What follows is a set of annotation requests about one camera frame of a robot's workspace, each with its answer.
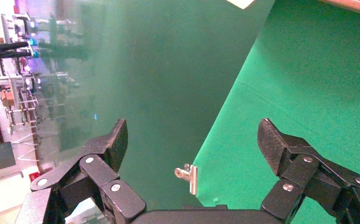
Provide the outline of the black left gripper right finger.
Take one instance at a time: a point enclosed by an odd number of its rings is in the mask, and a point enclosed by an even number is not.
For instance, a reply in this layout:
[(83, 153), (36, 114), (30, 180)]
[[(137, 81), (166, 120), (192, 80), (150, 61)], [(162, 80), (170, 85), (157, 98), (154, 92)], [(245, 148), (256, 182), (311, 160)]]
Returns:
[(258, 147), (278, 181), (261, 210), (290, 223), (305, 198), (338, 224), (360, 224), (360, 174), (321, 156), (305, 139), (284, 134), (267, 118), (257, 129)]

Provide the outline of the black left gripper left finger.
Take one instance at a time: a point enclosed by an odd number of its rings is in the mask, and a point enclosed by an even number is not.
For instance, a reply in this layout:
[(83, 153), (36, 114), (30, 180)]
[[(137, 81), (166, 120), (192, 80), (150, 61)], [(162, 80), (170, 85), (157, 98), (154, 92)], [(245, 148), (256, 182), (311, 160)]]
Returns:
[(120, 179), (128, 147), (125, 119), (106, 135), (88, 140), (68, 162), (34, 179), (16, 218), (18, 224), (63, 224), (90, 198), (111, 224), (129, 224), (146, 210), (145, 201)]

